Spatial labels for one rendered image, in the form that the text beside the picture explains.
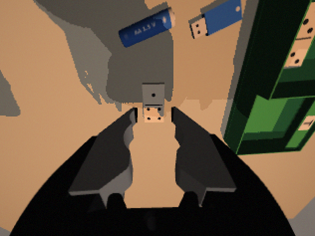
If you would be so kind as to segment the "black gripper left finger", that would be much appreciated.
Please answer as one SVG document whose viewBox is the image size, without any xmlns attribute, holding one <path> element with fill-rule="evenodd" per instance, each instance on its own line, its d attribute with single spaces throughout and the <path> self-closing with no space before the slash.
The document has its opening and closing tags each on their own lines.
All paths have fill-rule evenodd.
<svg viewBox="0 0 315 236">
<path fill-rule="evenodd" d="M 138 108 L 91 136 L 40 187 L 9 236 L 52 236 L 71 221 L 106 209 L 108 197 L 133 183 L 130 143 Z"/>
</svg>

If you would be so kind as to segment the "green rack of three bins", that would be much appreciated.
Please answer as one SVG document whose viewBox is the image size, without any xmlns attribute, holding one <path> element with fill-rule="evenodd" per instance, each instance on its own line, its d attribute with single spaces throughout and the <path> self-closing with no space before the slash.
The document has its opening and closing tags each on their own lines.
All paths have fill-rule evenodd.
<svg viewBox="0 0 315 236">
<path fill-rule="evenodd" d="M 311 2 L 258 2 L 223 137 L 237 155 L 301 151 L 315 132 L 315 35 L 284 69 Z"/>
</svg>

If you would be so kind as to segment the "tan domino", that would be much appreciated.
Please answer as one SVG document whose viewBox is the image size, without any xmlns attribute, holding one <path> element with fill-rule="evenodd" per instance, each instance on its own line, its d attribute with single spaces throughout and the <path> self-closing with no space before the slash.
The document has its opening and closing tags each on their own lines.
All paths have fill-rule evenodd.
<svg viewBox="0 0 315 236">
<path fill-rule="evenodd" d="M 145 122 L 163 122 L 164 83 L 142 83 Z"/>
<path fill-rule="evenodd" d="M 312 2 L 286 61 L 284 69 L 301 67 L 314 35 L 315 2 Z"/>
</svg>

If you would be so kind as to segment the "blue usb stick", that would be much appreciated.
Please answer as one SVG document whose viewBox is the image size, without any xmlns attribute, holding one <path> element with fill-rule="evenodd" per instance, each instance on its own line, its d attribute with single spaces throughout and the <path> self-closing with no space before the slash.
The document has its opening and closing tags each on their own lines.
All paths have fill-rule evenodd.
<svg viewBox="0 0 315 236">
<path fill-rule="evenodd" d="M 241 0 L 228 0 L 201 15 L 202 19 L 191 24 L 194 39 L 209 36 L 242 20 Z"/>
</svg>

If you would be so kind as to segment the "blue aa battery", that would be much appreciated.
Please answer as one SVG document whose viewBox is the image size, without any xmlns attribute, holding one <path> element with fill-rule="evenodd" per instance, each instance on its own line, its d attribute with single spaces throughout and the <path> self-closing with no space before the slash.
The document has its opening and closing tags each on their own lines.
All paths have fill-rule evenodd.
<svg viewBox="0 0 315 236">
<path fill-rule="evenodd" d="M 174 20 L 174 13 L 171 7 L 168 7 L 120 30 L 119 36 L 127 48 L 175 27 Z"/>
</svg>

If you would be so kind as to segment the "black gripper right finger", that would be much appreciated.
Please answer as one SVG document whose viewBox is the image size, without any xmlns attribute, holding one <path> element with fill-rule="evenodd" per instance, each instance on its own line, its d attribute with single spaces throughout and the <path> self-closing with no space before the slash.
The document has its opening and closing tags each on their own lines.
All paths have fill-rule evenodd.
<svg viewBox="0 0 315 236">
<path fill-rule="evenodd" d="M 281 207 L 256 173 L 218 136 L 171 108 L 179 143 L 175 182 L 197 194 L 199 207 L 222 212 L 256 236 L 295 236 Z"/>
</svg>

